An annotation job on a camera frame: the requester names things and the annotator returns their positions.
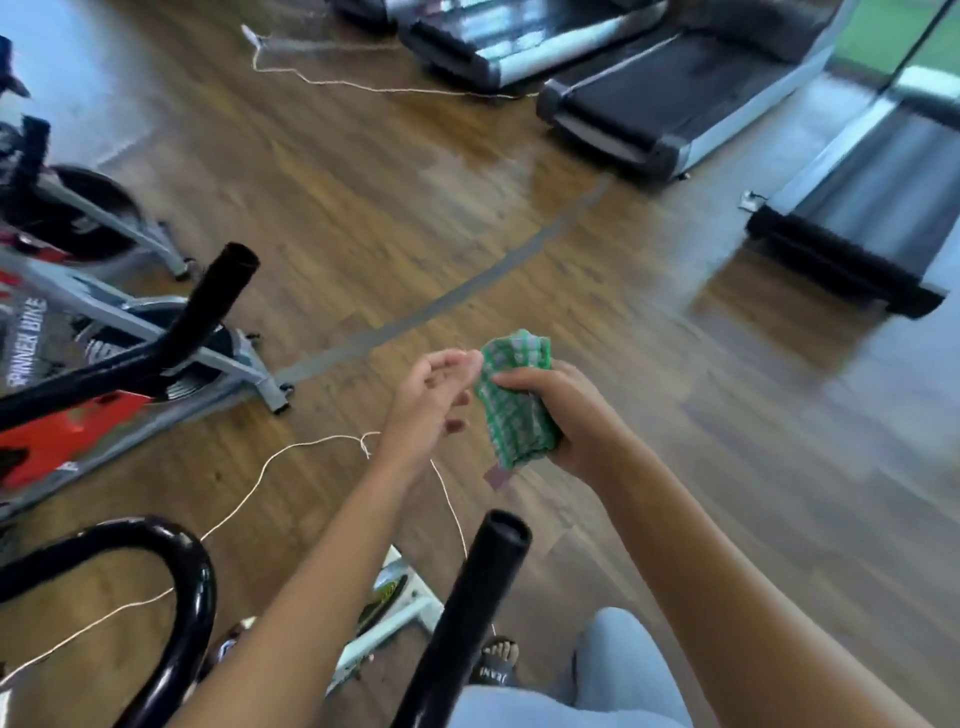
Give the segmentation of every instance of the black sandal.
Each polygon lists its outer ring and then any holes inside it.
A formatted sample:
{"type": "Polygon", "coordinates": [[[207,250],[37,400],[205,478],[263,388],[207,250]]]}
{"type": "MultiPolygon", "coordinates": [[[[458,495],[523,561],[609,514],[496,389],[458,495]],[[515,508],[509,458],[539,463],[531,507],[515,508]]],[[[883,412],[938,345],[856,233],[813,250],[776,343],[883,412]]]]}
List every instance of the black sandal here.
{"type": "Polygon", "coordinates": [[[497,647],[502,644],[514,644],[509,637],[491,637],[483,645],[480,651],[480,657],[477,659],[473,672],[467,680],[468,685],[483,685],[488,688],[519,688],[520,683],[516,679],[516,667],[511,665],[503,658],[496,657],[487,652],[491,647],[497,647]]]}

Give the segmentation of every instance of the treadmill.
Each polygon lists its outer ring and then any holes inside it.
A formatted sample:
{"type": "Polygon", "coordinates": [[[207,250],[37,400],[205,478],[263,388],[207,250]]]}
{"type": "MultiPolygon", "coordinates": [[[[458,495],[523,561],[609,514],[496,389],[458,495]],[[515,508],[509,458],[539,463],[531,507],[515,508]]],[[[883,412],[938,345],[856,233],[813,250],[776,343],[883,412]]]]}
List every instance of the treadmill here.
{"type": "Polygon", "coordinates": [[[856,2],[703,0],[548,81],[537,116],[649,177],[679,177],[817,76],[856,2]]]}
{"type": "Polygon", "coordinates": [[[785,260],[912,319],[943,302],[960,255],[960,78],[908,67],[954,1],[876,101],[747,223],[785,260]]]}
{"type": "Polygon", "coordinates": [[[447,12],[478,0],[328,0],[336,10],[366,22],[375,28],[391,28],[412,23],[421,15],[447,12]]]}
{"type": "Polygon", "coordinates": [[[400,25],[415,55],[494,93],[660,22],[666,0],[486,0],[400,25]]]}

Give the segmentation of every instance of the glass door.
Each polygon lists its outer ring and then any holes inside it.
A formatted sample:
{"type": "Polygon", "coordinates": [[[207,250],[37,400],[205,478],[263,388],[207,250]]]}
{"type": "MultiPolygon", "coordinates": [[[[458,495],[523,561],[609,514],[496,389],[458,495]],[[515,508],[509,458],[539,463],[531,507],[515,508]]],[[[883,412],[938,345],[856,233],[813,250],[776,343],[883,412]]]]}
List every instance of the glass door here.
{"type": "MultiPolygon", "coordinates": [[[[942,5],[942,0],[860,0],[837,39],[838,70],[882,83],[942,5]]],[[[960,76],[960,5],[947,13],[911,65],[960,76]]]]}

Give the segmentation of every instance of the green checkered towel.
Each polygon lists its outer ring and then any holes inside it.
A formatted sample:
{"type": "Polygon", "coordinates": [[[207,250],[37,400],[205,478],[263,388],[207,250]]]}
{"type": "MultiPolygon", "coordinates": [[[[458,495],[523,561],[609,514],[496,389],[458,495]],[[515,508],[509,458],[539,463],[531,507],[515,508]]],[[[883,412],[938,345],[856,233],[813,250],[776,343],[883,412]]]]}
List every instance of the green checkered towel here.
{"type": "Polygon", "coordinates": [[[491,377],[515,367],[550,369],[550,339],[522,328],[487,342],[480,351],[483,368],[474,388],[487,411],[487,431],[497,462],[509,471],[543,457],[557,446],[561,432],[540,397],[502,389],[491,377]]]}

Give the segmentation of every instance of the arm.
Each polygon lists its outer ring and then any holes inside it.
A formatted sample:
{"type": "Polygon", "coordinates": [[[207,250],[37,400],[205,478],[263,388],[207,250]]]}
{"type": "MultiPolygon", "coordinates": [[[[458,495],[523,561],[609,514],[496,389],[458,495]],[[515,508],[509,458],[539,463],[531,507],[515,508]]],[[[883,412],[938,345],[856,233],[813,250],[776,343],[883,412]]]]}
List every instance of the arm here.
{"type": "Polygon", "coordinates": [[[404,497],[444,432],[466,423],[479,352],[436,352],[400,385],[366,475],[248,635],[171,728],[305,728],[316,723],[344,645],[396,532],[404,497]]]}
{"type": "Polygon", "coordinates": [[[600,497],[720,722],[737,728],[928,724],[780,592],[579,371],[516,369],[564,432],[554,460],[600,497]]]}

